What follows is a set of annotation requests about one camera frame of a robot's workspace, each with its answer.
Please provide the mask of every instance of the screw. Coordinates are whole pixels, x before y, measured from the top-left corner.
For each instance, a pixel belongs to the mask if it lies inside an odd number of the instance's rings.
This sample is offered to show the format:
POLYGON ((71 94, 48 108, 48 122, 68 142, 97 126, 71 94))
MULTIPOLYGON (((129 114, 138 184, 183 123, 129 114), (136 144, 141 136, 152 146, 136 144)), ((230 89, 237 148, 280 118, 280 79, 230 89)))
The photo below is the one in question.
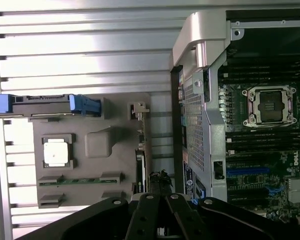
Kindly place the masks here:
POLYGON ((178 196, 177 194, 173 194, 173 195, 171 195, 171 198, 172 198, 172 199, 178 199, 179 196, 178 196))
POLYGON ((207 205, 211 205, 213 202, 211 199, 204 200, 204 203, 207 205))

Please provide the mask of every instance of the motherboard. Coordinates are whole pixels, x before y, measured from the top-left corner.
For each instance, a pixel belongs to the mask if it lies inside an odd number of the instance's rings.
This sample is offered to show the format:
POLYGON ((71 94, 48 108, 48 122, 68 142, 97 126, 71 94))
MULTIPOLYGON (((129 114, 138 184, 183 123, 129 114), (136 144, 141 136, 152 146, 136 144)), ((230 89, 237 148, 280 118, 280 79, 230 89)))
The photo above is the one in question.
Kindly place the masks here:
POLYGON ((300 56, 228 52, 218 85, 228 202, 300 223, 300 56))

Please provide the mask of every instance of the cpu socket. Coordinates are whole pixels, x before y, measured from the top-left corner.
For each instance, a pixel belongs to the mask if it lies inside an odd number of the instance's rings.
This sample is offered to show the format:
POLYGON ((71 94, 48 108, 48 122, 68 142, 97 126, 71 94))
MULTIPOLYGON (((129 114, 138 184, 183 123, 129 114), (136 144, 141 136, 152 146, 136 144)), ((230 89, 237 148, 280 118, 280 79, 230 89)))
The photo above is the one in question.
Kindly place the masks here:
POLYGON ((296 89, 284 86, 256 86, 242 91, 247 97, 248 119, 243 125, 250 128, 289 126, 297 122, 293 116, 293 94, 296 89))

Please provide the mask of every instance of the blue latch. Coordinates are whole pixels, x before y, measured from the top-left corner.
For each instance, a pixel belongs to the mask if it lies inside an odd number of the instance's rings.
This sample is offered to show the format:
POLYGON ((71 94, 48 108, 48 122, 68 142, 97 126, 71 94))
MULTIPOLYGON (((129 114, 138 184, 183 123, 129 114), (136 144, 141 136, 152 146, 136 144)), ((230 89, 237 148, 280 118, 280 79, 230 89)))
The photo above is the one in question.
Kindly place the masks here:
POLYGON ((83 95, 69 95, 70 110, 72 113, 81 112, 83 116, 93 114, 101 116, 101 101, 92 100, 83 95))
POLYGON ((12 112, 12 102, 10 94, 0 94, 0 114, 12 112))

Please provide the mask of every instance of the metal mesh grille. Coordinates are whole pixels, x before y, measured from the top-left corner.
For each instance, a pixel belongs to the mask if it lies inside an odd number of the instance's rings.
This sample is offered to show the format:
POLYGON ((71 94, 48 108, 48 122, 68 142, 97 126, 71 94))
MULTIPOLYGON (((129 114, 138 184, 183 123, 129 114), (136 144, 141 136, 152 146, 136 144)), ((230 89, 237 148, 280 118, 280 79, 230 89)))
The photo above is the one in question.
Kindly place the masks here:
POLYGON ((188 160, 204 171, 202 96, 194 94, 192 85, 184 89, 188 160))

